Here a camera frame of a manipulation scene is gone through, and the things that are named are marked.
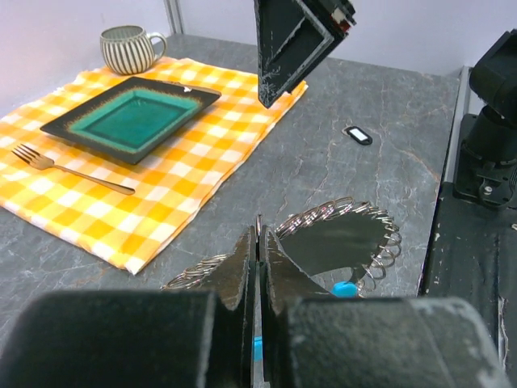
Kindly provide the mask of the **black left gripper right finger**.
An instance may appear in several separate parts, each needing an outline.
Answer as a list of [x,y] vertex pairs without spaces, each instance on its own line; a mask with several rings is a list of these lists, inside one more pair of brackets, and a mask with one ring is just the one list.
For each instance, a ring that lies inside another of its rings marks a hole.
[[458,297],[338,298],[268,226],[259,240],[263,376],[272,387],[508,387],[477,310]]

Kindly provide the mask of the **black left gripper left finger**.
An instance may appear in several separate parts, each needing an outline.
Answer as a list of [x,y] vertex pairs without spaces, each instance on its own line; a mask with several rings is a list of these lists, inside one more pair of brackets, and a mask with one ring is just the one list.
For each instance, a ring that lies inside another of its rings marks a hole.
[[250,387],[256,231],[185,290],[46,293],[1,355],[4,387]]

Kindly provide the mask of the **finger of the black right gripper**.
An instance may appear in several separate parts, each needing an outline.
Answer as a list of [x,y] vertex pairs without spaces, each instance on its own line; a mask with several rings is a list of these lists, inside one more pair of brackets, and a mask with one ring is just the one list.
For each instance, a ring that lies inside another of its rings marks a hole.
[[291,93],[356,25],[347,0],[257,0],[258,100]]

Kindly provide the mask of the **black key tag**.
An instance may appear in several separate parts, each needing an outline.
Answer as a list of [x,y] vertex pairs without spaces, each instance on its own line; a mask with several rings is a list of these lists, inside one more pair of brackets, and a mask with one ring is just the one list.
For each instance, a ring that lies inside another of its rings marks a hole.
[[342,130],[344,135],[351,137],[354,141],[362,146],[369,146],[372,144],[372,137],[364,132],[358,126],[349,126]]

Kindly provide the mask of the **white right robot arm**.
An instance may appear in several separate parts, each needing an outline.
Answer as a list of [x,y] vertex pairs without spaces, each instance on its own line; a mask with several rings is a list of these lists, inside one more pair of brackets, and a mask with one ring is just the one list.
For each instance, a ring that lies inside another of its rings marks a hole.
[[[355,26],[350,1],[257,1],[258,100],[291,93]],[[470,70],[485,105],[464,114],[453,148],[453,192],[488,209],[516,206],[516,31],[504,32]]]

